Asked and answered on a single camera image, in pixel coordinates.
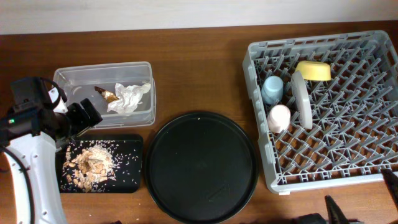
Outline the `yellow plastic bowl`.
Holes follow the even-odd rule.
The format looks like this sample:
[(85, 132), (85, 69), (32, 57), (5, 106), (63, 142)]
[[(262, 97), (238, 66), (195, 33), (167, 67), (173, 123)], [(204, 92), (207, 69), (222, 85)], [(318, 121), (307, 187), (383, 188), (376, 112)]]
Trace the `yellow plastic bowl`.
[(327, 63), (301, 61), (297, 64), (295, 71), (299, 71), (304, 80), (330, 81), (331, 67)]

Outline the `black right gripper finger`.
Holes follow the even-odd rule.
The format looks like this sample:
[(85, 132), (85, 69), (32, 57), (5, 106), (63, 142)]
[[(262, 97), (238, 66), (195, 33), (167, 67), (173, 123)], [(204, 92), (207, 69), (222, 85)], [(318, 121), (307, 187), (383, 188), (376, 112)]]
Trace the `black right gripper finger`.
[(330, 224), (349, 224), (348, 219), (344, 216), (343, 212), (331, 196), (325, 196), (325, 203)]
[(394, 204), (396, 205), (396, 208), (398, 208), (398, 180), (397, 180), (397, 176), (389, 169), (382, 169), (381, 174), (382, 174), (385, 184), (388, 188), (388, 191), (394, 201)]

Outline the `white round plate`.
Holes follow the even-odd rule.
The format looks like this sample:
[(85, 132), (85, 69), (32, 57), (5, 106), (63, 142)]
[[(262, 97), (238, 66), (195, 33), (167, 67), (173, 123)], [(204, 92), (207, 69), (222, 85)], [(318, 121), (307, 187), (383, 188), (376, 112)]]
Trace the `white round plate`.
[(302, 74), (296, 71), (292, 75), (292, 94), (295, 98), (295, 104), (299, 112), (299, 121), (303, 128), (312, 129), (312, 109), (308, 96), (307, 86)]

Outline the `white napkin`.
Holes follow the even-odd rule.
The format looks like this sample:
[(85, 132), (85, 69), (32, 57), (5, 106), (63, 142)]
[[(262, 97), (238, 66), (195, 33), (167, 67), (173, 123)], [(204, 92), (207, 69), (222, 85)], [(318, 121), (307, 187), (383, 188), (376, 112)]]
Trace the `white napkin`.
[(150, 83), (143, 85), (123, 86), (120, 83), (115, 84), (115, 94), (117, 100), (108, 103), (107, 112), (114, 111), (118, 114), (126, 114), (134, 112), (144, 94), (148, 93), (151, 88)]

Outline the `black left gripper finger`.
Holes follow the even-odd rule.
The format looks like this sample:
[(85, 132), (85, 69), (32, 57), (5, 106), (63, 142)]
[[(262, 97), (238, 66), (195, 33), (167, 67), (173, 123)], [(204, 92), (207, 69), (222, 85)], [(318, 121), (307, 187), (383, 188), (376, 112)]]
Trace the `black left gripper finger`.
[(85, 98), (80, 103), (84, 108), (86, 114), (88, 115), (88, 122), (90, 126), (96, 126), (97, 124), (102, 122), (103, 119), (100, 113), (96, 110), (96, 108), (89, 99)]
[(70, 123), (71, 133), (81, 133), (90, 127), (89, 116), (80, 104), (72, 103), (67, 109), (66, 116)]

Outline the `pink plastic cup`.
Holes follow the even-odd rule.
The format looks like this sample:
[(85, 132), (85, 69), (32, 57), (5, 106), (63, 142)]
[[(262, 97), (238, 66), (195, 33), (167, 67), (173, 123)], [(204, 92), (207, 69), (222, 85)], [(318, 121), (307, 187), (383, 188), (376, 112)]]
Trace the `pink plastic cup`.
[(269, 130), (279, 134), (290, 125), (290, 110), (285, 105), (275, 105), (269, 112), (267, 123)]

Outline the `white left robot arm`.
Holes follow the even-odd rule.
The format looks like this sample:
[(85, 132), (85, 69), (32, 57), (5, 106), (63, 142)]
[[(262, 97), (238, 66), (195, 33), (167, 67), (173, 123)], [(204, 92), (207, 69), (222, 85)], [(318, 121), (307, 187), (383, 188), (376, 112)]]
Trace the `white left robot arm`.
[(18, 223), (66, 223), (55, 155), (101, 122), (90, 100), (67, 106), (53, 81), (28, 77), (11, 84), (14, 105), (1, 118), (1, 152), (10, 165)]

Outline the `brown gold coffee wrapper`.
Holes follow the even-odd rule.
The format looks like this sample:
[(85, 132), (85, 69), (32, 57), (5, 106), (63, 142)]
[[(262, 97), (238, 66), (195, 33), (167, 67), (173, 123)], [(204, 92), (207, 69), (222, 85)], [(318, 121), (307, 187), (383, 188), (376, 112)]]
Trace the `brown gold coffee wrapper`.
[(111, 103), (113, 101), (119, 100), (115, 93), (112, 93), (108, 90), (95, 86), (95, 91), (97, 91), (107, 103)]

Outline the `light blue plastic cup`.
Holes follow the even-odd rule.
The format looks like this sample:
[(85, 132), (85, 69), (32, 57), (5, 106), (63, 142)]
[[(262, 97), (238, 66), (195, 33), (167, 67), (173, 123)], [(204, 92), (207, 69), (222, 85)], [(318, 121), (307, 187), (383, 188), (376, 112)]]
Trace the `light blue plastic cup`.
[(284, 83), (278, 76), (269, 76), (263, 83), (261, 95), (263, 102), (273, 105), (280, 102), (283, 97)]

